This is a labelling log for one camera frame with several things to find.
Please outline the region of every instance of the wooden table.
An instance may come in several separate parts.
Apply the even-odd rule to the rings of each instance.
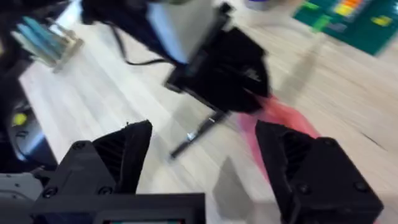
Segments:
[[[242,0],[230,2],[236,8],[233,24],[269,53],[274,93],[339,141],[384,202],[380,223],[396,223],[398,41],[372,57],[293,20],[299,1],[267,12],[246,9]],[[279,223],[271,188],[235,116],[169,162],[168,153],[210,110],[162,86],[170,65],[126,65],[108,27],[76,23],[73,29],[86,43],[62,72],[34,63],[20,78],[58,161],[74,141],[149,119],[154,135],[139,193],[204,191],[208,223]],[[131,60],[156,57],[128,36],[124,40]]]

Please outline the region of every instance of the black cable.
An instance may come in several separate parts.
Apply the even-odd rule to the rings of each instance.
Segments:
[[[146,61],[146,62],[139,62],[139,63],[130,62],[127,59],[126,50],[124,48],[123,41],[120,38],[120,35],[118,34],[118,31],[116,30],[115,26],[113,24],[111,24],[111,23],[107,23],[107,25],[110,26],[110,28],[112,30],[112,33],[114,35],[114,38],[116,39],[116,42],[118,43],[118,47],[119,47],[120,53],[122,54],[122,58],[128,65],[143,66],[143,65],[153,65],[153,64],[156,64],[156,63],[170,63],[169,61],[167,61],[167,60],[165,60],[163,58],[153,59],[153,60],[149,60],[149,61]]]

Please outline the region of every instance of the bolt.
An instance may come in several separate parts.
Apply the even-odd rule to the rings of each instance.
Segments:
[[[76,142],[76,143],[73,145],[73,149],[74,149],[74,150],[80,150],[80,149],[83,149],[85,145],[86,145],[86,144],[85,144],[84,142]]]
[[[100,190],[98,191],[99,195],[109,195],[112,193],[112,187],[102,187],[100,188]]]
[[[367,192],[369,190],[368,185],[362,181],[355,182],[354,187],[359,192]]]
[[[307,184],[298,184],[297,189],[301,194],[308,195],[311,193],[311,188]]]
[[[289,141],[296,141],[298,139],[294,133],[286,133],[284,137]]]
[[[335,145],[335,141],[333,139],[325,139],[324,143],[328,146],[334,146]]]
[[[54,195],[56,195],[58,192],[58,188],[56,187],[49,187],[46,190],[43,191],[42,193],[42,197],[43,198],[50,198],[53,197]]]

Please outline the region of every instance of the screw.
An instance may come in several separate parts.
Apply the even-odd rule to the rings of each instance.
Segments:
[[[297,189],[301,194],[308,195],[311,193],[311,188],[307,184],[298,184]]]
[[[369,190],[368,185],[362,181],[355,182],[354,187],[359,192],[367,192]]]
[[[74,149],[74,150],[80,150],[80,149],[83,149],[85,145],[86,145],[86,144],[85,144],[84,142],[76,142],[76,143],[73,145],[73,149]]]
[[[112,193],[112,187],[102,187],[99,189],[98,194],[99,195],[109,195]]]
[[[54,195],[56,195],[58,192],[58,188],[56,187],[49,187],[46,190],[43,191],[42,193],[42,197],[43,198],[50,198],[53,197]]]
[[[335,145],[335,141],[333,139],[325,139],[324,143],[328,146],[334,146]]]

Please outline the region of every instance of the white object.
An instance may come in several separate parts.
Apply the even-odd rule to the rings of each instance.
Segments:
[[[190,0],[185,4],[149,3],[147,19],[168,53],[188,63],[215,21],[212,0]]]

